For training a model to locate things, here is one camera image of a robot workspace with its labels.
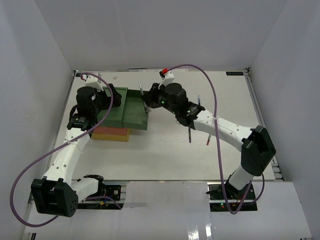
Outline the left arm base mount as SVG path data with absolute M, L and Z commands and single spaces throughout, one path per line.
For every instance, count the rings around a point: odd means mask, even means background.
M 90 195 L 91 200 L 84 200 L 78 204 L 78 210 L 121 210 L 126 199 L 127 186 L 125 184 L 105 184 L 102 197 L 99 194 Z

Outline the purple pen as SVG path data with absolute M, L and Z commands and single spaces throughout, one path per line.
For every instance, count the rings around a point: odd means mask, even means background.
M 188 140 L 189 143 L 192 143 L 192 129 L 188 127 Z

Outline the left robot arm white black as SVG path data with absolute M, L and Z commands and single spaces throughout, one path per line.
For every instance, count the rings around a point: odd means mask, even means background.
M 54 216 L 72 217 L 78 204 L 86 198 L 99 200 L 105 196 L 104 178 L 89 174 L 77 182 L 73 172 L 92 136 L 92 128 L 98 123 L 101 111 L 121 106 L 122 95 L 113 84 L 108 87 L 83 86 L 77 90 L 76 105 L 69 113 L 65 134 L 65 147 L 41 179 L 34 179 L 31 193 L 37 212 Z

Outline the green drawer cabinet box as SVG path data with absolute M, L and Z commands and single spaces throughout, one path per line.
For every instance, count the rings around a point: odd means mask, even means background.
M 113 107 L 106 119 L 94 129 L 93 140 L 128 142 L 130 139 L 131 129 L 125 128 L 122 122 L 128 88 L 116 87 L 115 90 L 121 94 L 121 105 Z

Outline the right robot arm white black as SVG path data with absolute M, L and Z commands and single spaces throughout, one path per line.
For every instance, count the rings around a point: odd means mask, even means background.
M 226 195 L 236 200 L 243 195 L 248 183 L 260 177 L 276 154 L 267 129 L 237 125 L 214 115 L 203 106 L 189 101 L 179 83 L 167 86 L 154 83 L 142 95 L 143 102 L 151 109 L 164 108 L 174 114 L 183 126 L 217 137 L 241 153 L 240 166 L 230 175 L 224 187 Z

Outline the right black corner label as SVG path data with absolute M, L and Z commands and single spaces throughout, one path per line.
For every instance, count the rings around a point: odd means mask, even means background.
M 243 76 L 244 73 L 242 71 L 227 71 L 227 76 Z

